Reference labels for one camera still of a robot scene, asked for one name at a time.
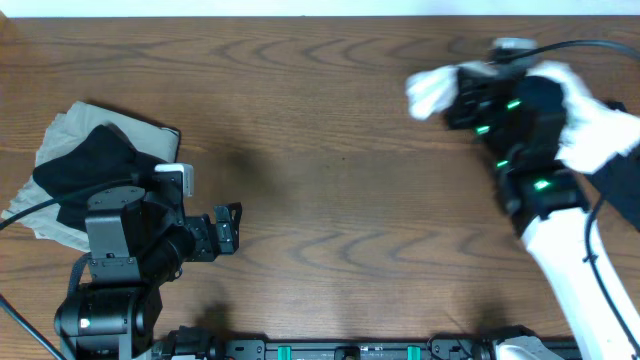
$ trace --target hand in white glove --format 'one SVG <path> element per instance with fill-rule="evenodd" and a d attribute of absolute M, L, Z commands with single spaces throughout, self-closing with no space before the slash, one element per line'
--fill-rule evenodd
<path fill-rule="evenodd" d="M 479 62 L 459 66 L 488 71 Z M 414 119 L 426 120 L 432 113 L 451 106 L 458 92 L 457 69 L 458 66 L 449 65 L 407 79 L 409 113 Z M 560 135 L 556 158 L 567 167 L 592 174 L 617 154 L 626 156 L 640 143 L 640 119 L 610 110 L 592 98 L 567 64 L 545 61 L 531 68 L 527 75 L 546 77 L 562 86 L 567 125 Z"/>
<path fill-rule="evenodd" d="M 591 97 L 582 80 L 564 63 L 545 61 L 527 75 L 559 83 L 564 92 L 567 125 L 560 135 L 556 159 L 581 173 L 592 174 L 618 154 L 626 156 L 640 142 L 640 119 Z"/>

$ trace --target green led light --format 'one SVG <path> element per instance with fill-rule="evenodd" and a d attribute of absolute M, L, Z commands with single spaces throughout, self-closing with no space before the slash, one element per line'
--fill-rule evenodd
<path fill-rule="evenodd" d="M 278 360 L 291 360 L 290 346 L 278 346 Z"/>
<path fill-rule="evenodd" d="M 409 346 L 407 348 L 407 360 L 420 360 L 421 350 L 419 346 Z"/>
<path fill-rule="evenodd" d="M 520 104 L 522 104 L 522 101 L 520 101 L 520 99 L 511 100 L 507 103 L 507 110 L 513 110 L 520 106 Z"/>
<path fill-rule="evenodd" d="M 547 180 L 541 179 L 541 180 L 536 181 L 536 182 L 533 184 L 533 187 L 534 187 L 536 190 L 540 191 L 540 190 L 542 190 L 542 189 L 544 189 L 544 188 L 549 187 L 550 185 L 551 185 L 551 183 L 550 183 L 550 182 L 548 182 Z"/>
<path fill-rule="evenodd" d="M 485 126 L 477 127 L 477 128 L 476 128 L 476 134 L 478 134 L 478 135 L 484 135 L 484 134 L 486 134 L 486 133 L 488 133 L 488 132 L 489 132 L 489 129 L 491 129 L 491 127 L 486 126 L 486 125 L 485 125 Z"/>

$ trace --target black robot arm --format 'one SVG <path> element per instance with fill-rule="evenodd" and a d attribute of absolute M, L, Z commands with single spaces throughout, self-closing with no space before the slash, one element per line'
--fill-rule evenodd
<path fill-rule="evenodd" d="M 180 277 L 185 261 L 211 262 L 238 249 L 240 203 L 214 207 L 214 224 L 206 214 L 187 217 L 182 181 L 180 172 L 157 172 L 143 186 L 89 199 L 91 282 L 70 291 L 55 316 L 66 358 L 145 353 L 162 310 L 160 286 Z"/>

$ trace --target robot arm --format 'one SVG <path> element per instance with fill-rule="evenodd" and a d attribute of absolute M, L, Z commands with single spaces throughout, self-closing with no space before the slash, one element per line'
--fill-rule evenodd
<path fill-rule="evenodd" d="M 522 234 L 527 251 L 544 272 L 585 359 L 630 359 L 635 354 L 627 334 L 600 290 L 586 260 L 588 213 L 580 208 L 535 218 Z M 593 222 L 591 248 L 595 266 L 632 336 L 640 335 L 640 317 L 620 282 Z"/>
<path fill-rule="evenodd" d="M 215 206 L 212 223 L 206 214 L 185 215 L 183 196 L 192 194 L 193 168 L 162 164 L 140 186 L 107 189 L 89 199 L 85 223 L 92 281 L 77 285 L 81 266 L 55 316 L 65 358 L 124 360 L 145 354 L 162 310 L 160 286 L 178 279 L 184 262 L 212 262 L 235 253 L 241 204 Z M 224 357 L 219 341 L 206 332 L 185 329 L 180 335 L 178 353 Z M 175 348 L 176 335 L 170 340 Z"/>

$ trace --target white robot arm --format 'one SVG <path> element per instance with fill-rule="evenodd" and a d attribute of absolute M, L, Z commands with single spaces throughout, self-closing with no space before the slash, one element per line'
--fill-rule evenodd
<path fill-rule="evenodd" d="M 506 40 L 497 41 L 496 45 L 522 44 L 517 39 Z M 531 42 L 526 43 L 526 47 L 534 46 Z M 612 159 L 628 156 L 639 146 L 640 120 L 630 114 L 611 110 L 593 99 L 586 86 L 566 64 L 543 62 L 533 66 L 533 59 L 523 60 L 526 61 L 502 68 L 500 65 L 471 62 L 418 73 L 407 80 L 409 113 L 417 120 L 426 120 L 434 112 L 449 109 L 446 116 L 449 128 L 475 128 L 497 156 L 497 168 L 514 165 L 514 169 L 497 169 L 498 190 L 503 196 L 503 205 L 512 216 L 527 251 L 549 281 L 583 358 L 635 359 L 640 355 L 640 316 L 605 252 L 595 214 L 588 211 L 586 198 L 568 169 L 594 174 Z M 487 84 L 491 88 L 494 81 L 524 79 L 525 76 L 537 77 L 537 84 L 536 81 L 529 81 L 527 86 L 516 86 L 505 93 L 499 93 L 500 90 L 477 90 L 486 89 Z M 562 95 L 545 94 L 547 98 L 540 101 L 543 96 L 539 95 L 544 91 L 531 89 L 547 80 L 555 85 L 546 83 L 540 88 L 557 91 L 559 87 Z M 483 86 L 475 87 L 473 82 Z M 536 91 L 537 94 L 531 96 L 531 92 Z M 514 96 L 517 94 L 529 98 Z M 516 115 L 509 113 L 527 101 L 528 109 Z M 507 109 L 501 113 L 499 108 L 505 105 Z M 560 113 L 566 115 L 566 125 L 561 132 L 554 118 Z M 494 120 L 501 117 L 507 118 L 508 125 Z M 533 130 L 509 143 L 512 139 L 507 135 L 521 134 L 507 130 L 511 132 L 505 135 L 502 129 L 505 126 Z M 549 138 L 553 136 L 559 145 L 557 152 L 549 154 Z M 504 142 L 509 144 L 502 148 Z M 516 161 L 511 158 L 513 152 L 523 148 L 532 149 L 530 154 L 524 155 L 531 156 L 520 161 L 520 164 L 514 164 Z M 564 164 L 564 171 L 554 165 L 554 157 L 556 163 L 561 161 Z M 546 165 L 536 167 L 537 162 Z M 549 177 L 527 178 L 527 171 L 531 168 L 534 169 L 531 173 L 540 173 L 541 170 Z M 517 174 L 509 180 L 508 177 L 514 173 Z M 528 211 L 524 216 L 520 214 L 523 209 Z M 497 360 L 560 359 L 546 349 L 539 339 L 529 336 L 496 342 L 494 355 Z"/>

